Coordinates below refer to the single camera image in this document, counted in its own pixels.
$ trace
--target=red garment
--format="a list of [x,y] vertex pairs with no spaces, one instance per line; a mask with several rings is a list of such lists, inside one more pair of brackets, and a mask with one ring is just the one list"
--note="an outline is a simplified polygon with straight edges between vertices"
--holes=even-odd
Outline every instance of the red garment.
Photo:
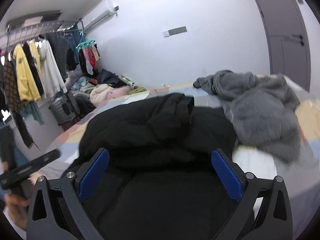
[[91,51],[91,48],[87,47],[85,49],[88,52],[90,64],[92,65],[92,67],[95,67],[96,66],[96,59],[94,58],[94,55],[93,55],[93,53]]
[[94,78],[90,78],[89,79],[89,82],[92,84],[92,85],[97,85],[98,84],[98,81]]

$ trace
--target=hand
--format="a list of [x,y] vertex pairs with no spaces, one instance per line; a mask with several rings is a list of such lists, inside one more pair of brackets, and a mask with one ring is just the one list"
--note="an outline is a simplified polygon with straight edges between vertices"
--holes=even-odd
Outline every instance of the hand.
[[9,210],[9,217],[15,225],[26,230],[27,228],[27,218],[22,212],[21,208],[30,205],[30,199],[24,199],[15,194],[5,194],[4,201]]

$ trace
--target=drying rack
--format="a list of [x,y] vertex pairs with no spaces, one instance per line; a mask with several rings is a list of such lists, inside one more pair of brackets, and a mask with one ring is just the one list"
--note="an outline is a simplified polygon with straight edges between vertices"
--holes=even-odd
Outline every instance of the drying rack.
[[[74,25],[81,22],[82,30],[78,28],[76,30],[70,30]],[[8,51],[10,47],[15,46],[17,43],[24,42],[27,40],[34,39],[40,34],[53,33],[53,32],[76,32],[83,31],[84,26],[81,18],[77,21],[48,21],[41,22],[25,27],[20,27],[14,30],[10,30],[10,26],[7,26],[6,34],[0,37],[0,40],[7,37],[6,50]]]

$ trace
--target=wall switch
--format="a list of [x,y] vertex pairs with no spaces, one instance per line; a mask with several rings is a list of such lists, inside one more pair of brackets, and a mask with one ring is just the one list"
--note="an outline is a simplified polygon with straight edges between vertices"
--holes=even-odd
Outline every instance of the wall switch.
[[168,36],[176,35],[179,33],[186,33],[186,32],[187,32],[187,27],[183,26],[183,27],[172,29],[172,30],[164,31],[162,33],[164,37],[168,37]]
[[169,31],[164,31],[164,32],[162,32],[162,33],[163,33],[163,36],[164,36],[164,37],[169,37],[169,36],[170,36]]

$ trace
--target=brown plaid scarf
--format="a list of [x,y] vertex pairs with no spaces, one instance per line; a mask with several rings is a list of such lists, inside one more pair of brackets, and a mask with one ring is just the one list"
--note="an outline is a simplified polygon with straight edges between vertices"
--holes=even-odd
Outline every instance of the brown plaid scarf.
[[5,56],[4,62],[4,92],[7,98],[7,105],[12,112],[12,117],[17,125],[17,128],[21,134],[24,144],[30,148],[34,143],[31,135],[28,132],[26,124],[20,114],[20,107],[22,102],[20,101],[18,85],[17,85],[17,76],[13,71],[11,62],[8,60],[8,56]]

